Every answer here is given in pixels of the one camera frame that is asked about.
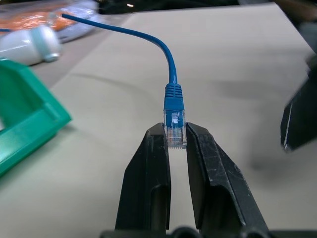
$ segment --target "green plastic tray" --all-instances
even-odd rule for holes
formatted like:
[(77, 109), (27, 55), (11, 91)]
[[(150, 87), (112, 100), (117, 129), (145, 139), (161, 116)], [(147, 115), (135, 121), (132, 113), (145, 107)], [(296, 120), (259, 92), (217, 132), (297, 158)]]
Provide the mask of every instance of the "green plastic tray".
[(71, 117), (29, 67), (0, 60), (0, 176), (51, 139)]

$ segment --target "clear plastic plug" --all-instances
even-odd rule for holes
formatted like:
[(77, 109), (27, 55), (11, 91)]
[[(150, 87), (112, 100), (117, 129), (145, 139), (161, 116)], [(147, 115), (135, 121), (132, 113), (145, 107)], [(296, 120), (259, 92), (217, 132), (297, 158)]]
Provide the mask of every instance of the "clear plastic plug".
[(185, 111), (164, 110), (164, 130), (169, 148), (186, 148)]

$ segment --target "ethernet cable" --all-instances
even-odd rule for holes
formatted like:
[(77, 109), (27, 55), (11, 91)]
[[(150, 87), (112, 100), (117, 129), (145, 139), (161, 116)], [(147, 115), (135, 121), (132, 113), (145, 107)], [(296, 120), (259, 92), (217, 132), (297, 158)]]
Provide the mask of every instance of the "ethernet cable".
[(82, 19), (68, 14), (62, 14), (62, 17), (106, 30), (137, 36), (154, 43), (163, 50), (169, 68), (169, 83), (165, 87), (163, 110), (164, 130), (167, 137), (167, 143), (170, 148), (186, 148), (185, 108), (183, 93), (181, 86), (177, 83), (174, 59), (167, 45), (160, 39), (139, 31), (89, 21), (87, 19)]

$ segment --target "black object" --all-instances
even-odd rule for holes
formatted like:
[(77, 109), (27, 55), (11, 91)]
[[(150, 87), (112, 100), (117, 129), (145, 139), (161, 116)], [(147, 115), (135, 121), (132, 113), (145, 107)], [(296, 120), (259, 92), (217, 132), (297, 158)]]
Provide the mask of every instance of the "black object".
[(165, 232), (170, 191), (167, 140), (158, 123), (145, 133), (125, 170), (115, 229)]
[(317, 66), (291, 99), (281, 122), (281, 144), (292, 151), (317, 137)]
[(239, 168), (203, 127), (187, 123), (187, 164), (196, 230), (166, 234), (170, 170), (163, 124), (147, 130), (123, 179), (114, 231), (101, 238), (317, 238), (316, 231), (273, 231)]
[(95, 0), (99, 14), (239, 5), (238, 0)]

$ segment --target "beige table surface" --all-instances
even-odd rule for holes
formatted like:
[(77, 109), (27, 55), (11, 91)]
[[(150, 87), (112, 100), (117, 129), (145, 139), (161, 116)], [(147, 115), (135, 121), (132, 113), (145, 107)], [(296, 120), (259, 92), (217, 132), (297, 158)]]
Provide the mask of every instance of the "beige table surface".
[[(279, 142), (283, 108), (312, 52), (282, 11), (147, 12), (123, 26), (170, 47), (187, 121), (207, 128), (242, 170), (268, 226), (317, 229), (316, 143), (285, 154)], [(57, 65), (43, 68), (58, 73)], [(73, 121), (0, 180), (1, 238), (96, 238), (113, 229), (125, 167), (162, 121), (167, 63), (142, 39), (111, 33), (62, 80), (49, 77)], [(186, 151), (169, 155), (170, 226), (193, 226)]]

